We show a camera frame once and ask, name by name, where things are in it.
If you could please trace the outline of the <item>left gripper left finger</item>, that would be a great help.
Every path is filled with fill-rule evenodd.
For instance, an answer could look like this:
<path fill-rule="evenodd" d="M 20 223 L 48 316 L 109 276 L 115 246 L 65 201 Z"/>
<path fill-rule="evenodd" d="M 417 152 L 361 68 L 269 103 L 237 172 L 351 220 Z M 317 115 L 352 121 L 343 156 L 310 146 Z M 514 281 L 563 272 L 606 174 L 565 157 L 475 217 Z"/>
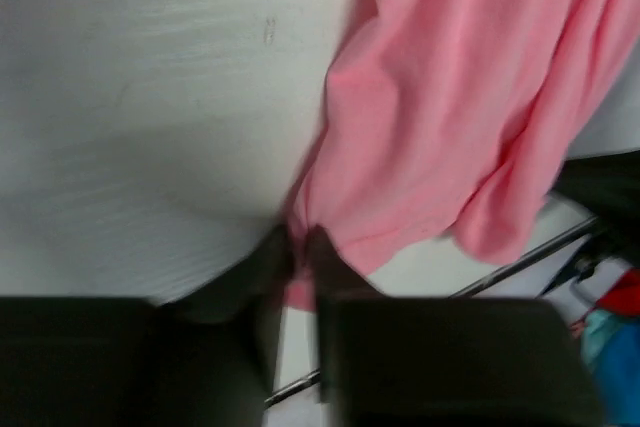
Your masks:
<path fill-rule="evenodd" d="M 175 303 L 182 343 L 176 425 L 261 425 L 292 272 L 287 230 L 277 226 L 245 259 Z"/>

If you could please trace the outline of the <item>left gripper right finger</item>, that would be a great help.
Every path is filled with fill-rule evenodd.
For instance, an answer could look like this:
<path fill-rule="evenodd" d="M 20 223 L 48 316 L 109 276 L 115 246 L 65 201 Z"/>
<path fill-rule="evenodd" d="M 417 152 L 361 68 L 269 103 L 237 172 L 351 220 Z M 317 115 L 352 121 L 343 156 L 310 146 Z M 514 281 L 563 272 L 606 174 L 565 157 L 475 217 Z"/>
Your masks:
<path fill-rule="evenodd" d="M 321 402 L 327 402 L 332 305 L 343 297 L 382 298 L 384 294 L 342 259 L 324 227 L 313 227 L 308 234 L 305 256 L 314 288 L 319 398 Z"/>

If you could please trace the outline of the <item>pink t shirt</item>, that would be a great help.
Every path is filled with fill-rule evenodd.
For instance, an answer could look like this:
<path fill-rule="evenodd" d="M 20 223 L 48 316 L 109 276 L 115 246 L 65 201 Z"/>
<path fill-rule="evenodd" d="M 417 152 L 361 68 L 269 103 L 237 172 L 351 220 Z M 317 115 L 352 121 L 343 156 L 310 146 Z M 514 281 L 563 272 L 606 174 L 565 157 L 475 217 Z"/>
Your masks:
<path fill-rule="evenodd" d="M 326 77 L 325 125 L 289 211 L 370 274 L 449 233 L 524 251 L 567 150 L 639 38 L 639 0 L 363 0 Z"/>

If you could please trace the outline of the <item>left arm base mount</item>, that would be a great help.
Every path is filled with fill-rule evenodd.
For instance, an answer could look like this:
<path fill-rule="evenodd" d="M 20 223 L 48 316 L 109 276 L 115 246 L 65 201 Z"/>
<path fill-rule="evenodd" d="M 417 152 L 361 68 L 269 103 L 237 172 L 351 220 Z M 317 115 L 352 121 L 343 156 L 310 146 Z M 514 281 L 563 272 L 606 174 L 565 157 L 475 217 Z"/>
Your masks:
<path fill-rule="evenodd" d="M 639 267 L 639 152 L 570 159 L 552 192 L 578 204 L 607 226 L 622 257 Z"/>

